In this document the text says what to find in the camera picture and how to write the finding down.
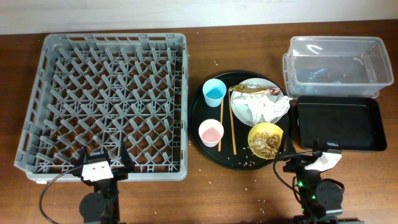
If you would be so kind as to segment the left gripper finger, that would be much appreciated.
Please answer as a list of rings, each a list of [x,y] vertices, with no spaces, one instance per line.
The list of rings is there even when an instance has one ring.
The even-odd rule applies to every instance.
[[[84,146],[83,149],[81,150],[78,160],[76,162],[77,167],[83,166],[86,163],[87,155],[88,155],[87,147]]]
[[[121,141],[120,156],[121,156],[121,162],[124,165],[125,172],[127,173],[134,172],[134,163],[131,157],[129,156],[124,141]]]

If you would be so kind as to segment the food scraps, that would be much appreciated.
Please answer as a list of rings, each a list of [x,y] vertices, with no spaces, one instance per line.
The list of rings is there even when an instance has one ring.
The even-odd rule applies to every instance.
[[[280,137],[268,131],[256,132],[249,140],[249,147],[255,155],[263,159],[275,158],[279,148]]]

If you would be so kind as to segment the yellow bowl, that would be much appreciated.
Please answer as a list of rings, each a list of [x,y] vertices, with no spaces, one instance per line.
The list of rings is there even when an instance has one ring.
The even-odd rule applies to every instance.
[[[279,141],[279,147],[280,147],[280,145],[281,145],[281,142],[282,142],[282,136],[283,136],[283,133],[284,133],[284,131],[280,128],[280,127],[278,127],[277,125],[275,125],[275,124],[272,124],[272,123],[260,123],[260,124],[257,124],[257,125],[255,125],[251,130],[250,130],[250,132],[249,132],[249,134],[248,134],[248,146],[249,146],[249,140],[254,136],[254,134],[256,133],[256,132],[263,132],[263,131],[268,131],[268,132],[270,132],[270,133],[273,133],[273,134],[276,134],[276,135],[278,135],[279,137],[280,137],[280,141]]]

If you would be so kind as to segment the white napkin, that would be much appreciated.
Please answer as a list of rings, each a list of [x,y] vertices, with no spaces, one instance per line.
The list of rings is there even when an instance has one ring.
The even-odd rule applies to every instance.
[[[282,93],[274,96],[233,91],[231,97],[234,115],[248,126],[278,122],[290,109],[292,100]]]

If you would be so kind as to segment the pink cup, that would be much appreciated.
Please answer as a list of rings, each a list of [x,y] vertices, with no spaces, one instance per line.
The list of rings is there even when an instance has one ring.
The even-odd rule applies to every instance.
[[[215,147],[218,145],[221,132],[221,124],[215,119],[204,120],[198,128],[200,139],[206,147]]]

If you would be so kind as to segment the brown snack wrapper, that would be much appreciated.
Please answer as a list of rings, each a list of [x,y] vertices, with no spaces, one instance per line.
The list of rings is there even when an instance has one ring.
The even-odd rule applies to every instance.
[[[231,86],[229,88],[229,91],[236,91],[239,93],[247,93],[247,94],[264,94],[264,95],[278,95],[280,93],[279,88],[266,88],[263,86],[244,85],[244,84]]]

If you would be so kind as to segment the light blue cup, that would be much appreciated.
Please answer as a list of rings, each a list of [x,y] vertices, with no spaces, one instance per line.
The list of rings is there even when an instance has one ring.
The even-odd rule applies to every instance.
[[[223,81],[212,78],[204,83],[202,92],[206,104],[210,107],[217,107],[223,101],[227,89]]]

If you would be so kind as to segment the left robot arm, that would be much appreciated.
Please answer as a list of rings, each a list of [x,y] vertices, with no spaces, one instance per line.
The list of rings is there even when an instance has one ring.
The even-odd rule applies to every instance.
[[[80,202],[79,211],[84,223],[119,223],[119,190],[118,182],[126,180],[128,173],[134,171],[134,163],[125,144],[120,146],[122,167],[112,169],[111,159],[107,152],[89,154],[84,147],[74,165],[75,177],[94,188],[94,191]]]

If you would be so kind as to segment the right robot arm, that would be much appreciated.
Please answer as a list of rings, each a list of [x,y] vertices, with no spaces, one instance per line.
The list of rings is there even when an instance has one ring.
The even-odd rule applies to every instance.
[[[302,214],[293,217],[292,223],[338,223],[343,213],[342,202],[345,187],[333,179],[321,178],[321,173],[333,168],[341,159],[340,151],[296,153],[284,158],[284,172],[295,174],[292,185],[299,197]]]

